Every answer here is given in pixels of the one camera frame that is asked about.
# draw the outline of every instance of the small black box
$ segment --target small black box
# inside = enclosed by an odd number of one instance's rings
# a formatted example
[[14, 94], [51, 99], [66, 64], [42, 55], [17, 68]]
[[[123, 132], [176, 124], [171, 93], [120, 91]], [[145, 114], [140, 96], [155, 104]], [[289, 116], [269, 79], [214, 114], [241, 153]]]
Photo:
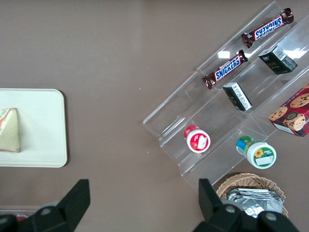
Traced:
[[236, 109], [246, 111], [252, 107], [249, 98], [237, 82], [231, 82], [224, 85], [223, 90]]
[[291, 73], [297, 64], [278, 46], [264, 50], [259, 58], [275, 73]]

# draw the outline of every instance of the cookie box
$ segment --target cookie box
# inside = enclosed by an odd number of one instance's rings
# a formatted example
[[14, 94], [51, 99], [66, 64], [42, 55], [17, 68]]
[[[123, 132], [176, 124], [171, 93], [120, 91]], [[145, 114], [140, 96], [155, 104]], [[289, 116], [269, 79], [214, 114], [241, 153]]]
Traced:
[[309, 84], [294, 94], [269, 117], [279, 130], [300, 137], [309, 133]]

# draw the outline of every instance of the snickers bar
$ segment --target snickers bar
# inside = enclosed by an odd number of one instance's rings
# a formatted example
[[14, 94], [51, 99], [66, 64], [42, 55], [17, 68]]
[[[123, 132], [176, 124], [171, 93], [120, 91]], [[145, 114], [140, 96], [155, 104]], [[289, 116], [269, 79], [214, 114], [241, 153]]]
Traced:
[[294, 21], [294, 16], [290, 8], [286, 8], [280, 12], [280, 14], [269, 22], [259, 26], [249, 33], [243, 33], [242, 39], [248, 48], [258, 39], [266, 36], [275, 29], [278, 29], [284, 25], [290, 24]]
[[238, 55], [231, 58], [227, 63], [218, 68], [215, 72], [212, 72], [207, 76], [203, 77], [202, 80], [204, 81], [205, 85], [209, 89], [211, 89], [213, 85], [218, 83], [218, 81], [223, 79], [229, 73], [234, 71], [238, 66], [247, 61], [248, 59], [245, 57], [243, 50], [240, 50]]

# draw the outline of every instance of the white label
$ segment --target white label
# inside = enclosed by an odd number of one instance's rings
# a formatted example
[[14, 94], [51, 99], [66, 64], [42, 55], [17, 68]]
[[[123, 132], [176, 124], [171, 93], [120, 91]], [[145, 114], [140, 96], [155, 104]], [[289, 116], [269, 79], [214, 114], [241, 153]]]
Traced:
[[281, 131], [285, 131], [285, 132], [294, 134], [294, 132], [290, 128], [288, 128], [288, 127], [284, 127], [284, 126], [278, 125], [276, 123], [274, 123], [274, 125], [275, 125], [275, 127], [277, 127]]
[[273, 54], [275, 54], [275, 56], [278, 57], [278, 59], [281, 61], [286, 57], [286, 54], [284, 53], [284, 51], [279, 47], [276, 47], [273, 50]]
[[264, 164], [272, 163], [273, 160], [274, 160], [273, 156], [267, 156], [267, 157], [255, 159], [255, 162], [257, 165], [264, 165]]
[[198, 145], [197, 145], [197, 148], [198, 149], [203, 149], [206, 145], [206, 141], [207, 141], [207, 138], [205, 138], [203, 135], [201, 135], [199, 137], [199, 140], [198, 140]]
[[235, 85], [233, 86], [233, 89], [238, 99], [241, 101], [241, 104], [243, 105], [245, 110], [250, 109], [252, 106], [237, 83], [235, 83]]

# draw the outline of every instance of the foil packet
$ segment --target foil packet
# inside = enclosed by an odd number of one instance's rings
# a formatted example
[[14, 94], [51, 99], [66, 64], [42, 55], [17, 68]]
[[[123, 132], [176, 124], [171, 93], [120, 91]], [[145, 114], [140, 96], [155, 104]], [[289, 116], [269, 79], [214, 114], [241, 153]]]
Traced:
[[284, 200], [274, 190], [235, 188], [227, 193], [229, 201], [242, 205], [249, 216], [257, 218], [262, 211], [282, 213]]

